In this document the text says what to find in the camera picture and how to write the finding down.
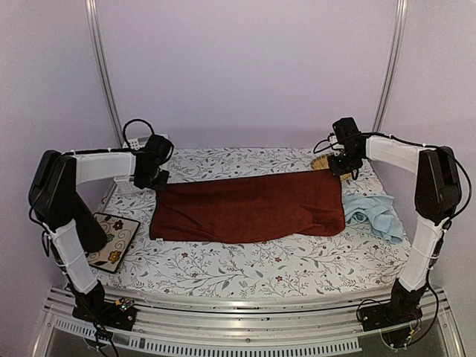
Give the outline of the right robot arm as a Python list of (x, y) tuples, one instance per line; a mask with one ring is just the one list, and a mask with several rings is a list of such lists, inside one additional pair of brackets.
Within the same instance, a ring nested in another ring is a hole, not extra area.
[(428, 286), (428, 273), (438, 260), (445, 232), (462, 199), (457, 160), (450, 147), (411, 143), (380, 132), (361, 132), (353, 118), (332, 125), (339, 154), (329, 158), (334, 176), (354, 173), (365, 159), (381, 161), (416, 177), (414, 204), (416, 232), (411, 252), (396, 279), (385, 318), (400, 324), (414, 310)]

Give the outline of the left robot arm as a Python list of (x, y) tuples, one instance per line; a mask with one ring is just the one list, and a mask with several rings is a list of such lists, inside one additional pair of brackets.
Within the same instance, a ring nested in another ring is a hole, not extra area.
[(163, 190), (169, 173), (163, 169), (173, 154), (172, 142), (152, 134), (138, 149), (113, 148), (42, 154), (28, 193), (33, 222), (51, 241), (60, 267), (74, 290), (86, 297), (82, 311), (95, 323), (105, 322), (110, 306), (97, 296), (103, 292), (86, 259), (101, 250), (106, 235), (81, 199), (81, 184), (128, 178), (139, 189)]

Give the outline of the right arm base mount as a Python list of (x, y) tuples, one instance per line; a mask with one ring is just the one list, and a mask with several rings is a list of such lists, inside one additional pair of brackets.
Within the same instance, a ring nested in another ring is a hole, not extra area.
[(410, 309), (393, 309), (390, 302), (382, 303), (374, 299), (365, 299), (357, 307), (356, 318), (365, 332), (394, 327), (400, 324), (419, 321), (423, 316), (419, 306)]

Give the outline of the dark red towel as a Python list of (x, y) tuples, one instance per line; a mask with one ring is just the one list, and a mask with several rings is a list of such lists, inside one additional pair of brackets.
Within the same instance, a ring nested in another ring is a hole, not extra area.
[(152, 240), (266, 242), (345, 229), (341, 181), (329, 170), (169, 184), (156, 195)]

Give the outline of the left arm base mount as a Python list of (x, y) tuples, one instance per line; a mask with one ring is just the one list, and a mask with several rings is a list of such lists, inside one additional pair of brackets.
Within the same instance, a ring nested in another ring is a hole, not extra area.
[(72, 312), (74, 318), (91, 323), (101, 323), (105, 327), (132, 331), (138, 310), (132, 299), (119, 298), (115, 302), (105, 302), (104, 307), (94, 316), (86, 311), (85, 307), (76, 305)]

